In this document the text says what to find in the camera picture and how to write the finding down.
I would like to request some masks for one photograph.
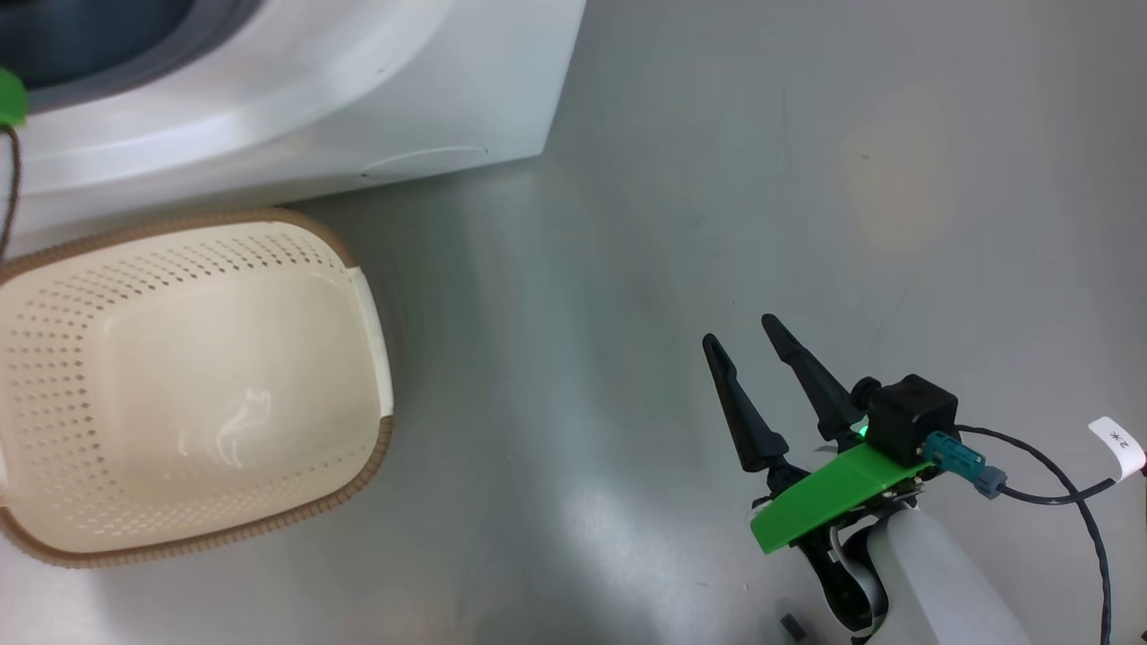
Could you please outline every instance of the brown woven rim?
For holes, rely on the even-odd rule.
[[[338,257],[343,261],[343,264],[348,269],[358,266],[358,263],[354,262],[354,258],[350,255],[350,251],[346,250],[346,247],[343,246],[338,238],[336,238],[334,233],[328,231],[318,222],[314,222],[313,219],[298,212],[286,209],[260,209],[223,215],[197,216],[147,224],[143,226],[133,226],[120,231],[84,238],[81,240],[68,242],[57,247],[52,247],[42,251],[18,257],[7,263],[3,269],[0,269],[0,285],[11,280],[16,275],[26,273],[34,269],[86,252],[114,247],[116,244],[142,240],[145,238],[154,238],[156,235],[165,235],[167,233],[189,231],[193,228],[226,226],[229,224],[247,224],[251,222],[282,222],[305,228],[328,243],[330,248],[338,254]],[[341,489],[307,504],[283,511],[282,513],[278,513],[262,520],[256,520],[253,522],[248,522],[245,524],[240,524],[237,527],[232,527],[229,529],[149,546],[136,546],[134,549],[122,549],[116,551],[101,551],[96,553],[75,553],[71,551],[61,551],[60,549],[48,546],[47,544],[36,539],[36,537],[29,534],[24,527],[16,521],[16,518],[8,508],[0,508],[0,533],[8,538],[8,542],[32,558],[48,565],[56,565],[72,569],[115,567],[119,565],[146,562],[148,560],[159,560],[163,558],[184,555],[186,553],[206,551],[209,549],[214,549],[216,546],[223,546],[225,544],[232,544],[257,535],[263,535],[274,529],[288,527],[295,522],[301,522],[309,518],[326,513],[327,511],[345,503],[351,497],[354,497],[354,495],[366,488],[366,484],[369,483],[375,473],[379,472],[379,467],[382,465],[382,459],[387,456],[387,449],[390,446],[390,436],[392,432],[393,417],[382,418],[379,422],[379,440],[374,444],[374,451],[372,451],[370,458],[367,459],[366,465],[362,466],[362,469],[359,471],[354,479]]]

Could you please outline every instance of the plastic basket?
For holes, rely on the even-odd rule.
[[[390,440],[366,279],[280,209],[9,263],[0,373],[0,530],[55,565],[201,551],[321,513]]]

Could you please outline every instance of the brown cord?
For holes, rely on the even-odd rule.
[[[3,225],[0,228],[0,265],[5,263],[8,254],[8,242],[11,241],[11,227],[16,223],[16,205],[19,204],[19,180],[23,174],[19,158],[19,137],[10,125],[0,126],[8,139],[11,140],[11,187],[8,189],[8,210],[3,216]]]

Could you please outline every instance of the green bracket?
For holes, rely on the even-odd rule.
[[[931,465],[905,468],[863,443],[777,496],[749,527],[760,549],[772,553]]]
[[[0,68],[0,126],[19,127],[28,117],[28,90],[19,78]]]

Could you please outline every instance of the cable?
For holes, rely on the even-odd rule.
[[[997,433],[996,430],[989,430],[988,428],[973,428],[968,426],[957,426],[957,430],[961,433],[968,433],[973,435],[984,435],[993,438],[998,438],[1002,442],[1011,443],[1012,445],[1027,450],[1032,457],[1039,460],[1040,464],[1047,466],[1047,469],[1052,472],[1053,475],[1063,488],[1068,490],[1070,495],[1078,495],[1079,489],[1071,483],[1067,474],[1055,465],[1046,454],[1036,450],[1031,445],[1004,433]],[[1111,643],[1111,574],[1108,570],[1107,565],[1107,549],[1103,546],[1103,538],[1099,535],[1099,526],[1095,524],[1095,516],[1091,514],[1091,508],[1087,507],[1087,503],[1083,499],[1075,503],[1079,507],[1079,514],[1083,515],[1083,523],[1087,527],[1087,535],[1091,536],[1091,541],[1095,543],[1095,555],[1099,557],[1099,578],[1100,584],[1103,590],[1103,606],[1100,609],[1099,616],[1099,643],[1100,645],[1110,645]]]
[[[11,240],[11,226],[16,222],[16,205],[19,203],[19,181],[23,174],[19,158],[19,138],[10,125],[0,126],[0,130],[8,135],[11,141],[11,186],[8,189],[8,210],[3,216],[3,224],[0,225],[0,265],[3,264],[5,255],[8,252],[8,242]]]
[[[1012,499],[1019,499],[1020,502],[1027,502],[1028,504],[1059,506],[1061,504],[1077,504],[1079,502],[1083,502],[1084,499],[1087,499],[1089,497],[1103,492],[1105,490],[1111,488],[1113,485],[1115,485],[1115,480],[1103,480],[1086,490],[1082,490],[1074,495],[1066,495],[1063,497],[1039,497],[1038,495],[1028,495],[1027,492],[1020,492],[1019,490],[1008,488],[1007,485],[1001,485],[999,488],[999,491],[1001,495],[1006,495]]]

